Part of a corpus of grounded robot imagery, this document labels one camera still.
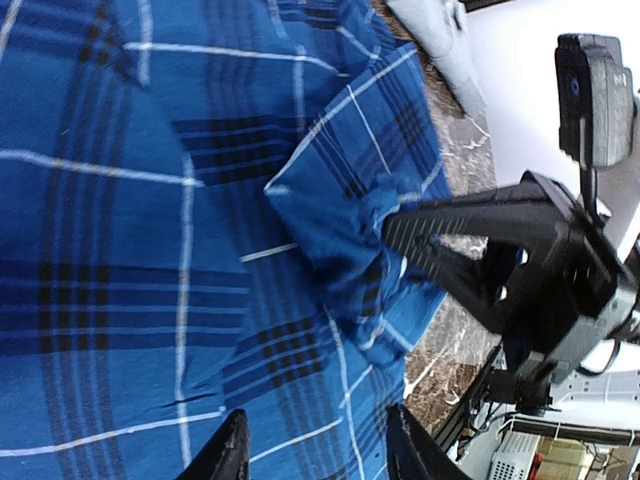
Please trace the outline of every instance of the granite countertop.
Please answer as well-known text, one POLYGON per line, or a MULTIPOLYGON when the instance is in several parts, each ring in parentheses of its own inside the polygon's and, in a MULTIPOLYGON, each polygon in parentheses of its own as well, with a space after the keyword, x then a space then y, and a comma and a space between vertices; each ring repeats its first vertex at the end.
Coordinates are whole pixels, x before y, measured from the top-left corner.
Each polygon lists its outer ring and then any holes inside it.
MULTIPOLYGON (((411 35, 384 5, 374 8, 399 38, 411 35)), ((431 116, 440 139, 447 177, 454 195, 495 186, 491 139, 484 120, 465 117, 436 68, 420 51, 431 116)), ((471 255, 482 240, 457 238, 456 250, 471 255)), ((499 337, 489 334, 451 297, 447 297, 416 350, 409 356, 406 403, 421 424, 434 433, 447 419, 484 365, 499 337)))

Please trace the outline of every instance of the wire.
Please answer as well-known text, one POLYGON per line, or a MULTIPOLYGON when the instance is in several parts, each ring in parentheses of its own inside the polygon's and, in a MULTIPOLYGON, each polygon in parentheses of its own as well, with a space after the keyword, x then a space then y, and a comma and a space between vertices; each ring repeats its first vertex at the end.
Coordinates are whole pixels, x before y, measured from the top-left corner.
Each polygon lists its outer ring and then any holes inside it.
POLYGON ((609 357, 609 361, 600 372, 594 372, 593 370, 589 370, 588 368, 585 368, 582 365, 576 368, 576 372, 578 372, 583 377, 590 377, 590 378, 599 377, 603 373, 606 373, 607 370, 609 370, 611 366, 615 363, 616 359, 618 358, 618 355, 620 355, 621 348, 622 348, 622 342, 620 340, 614 340, 613 350, 611 351, 611 356, 609 357))

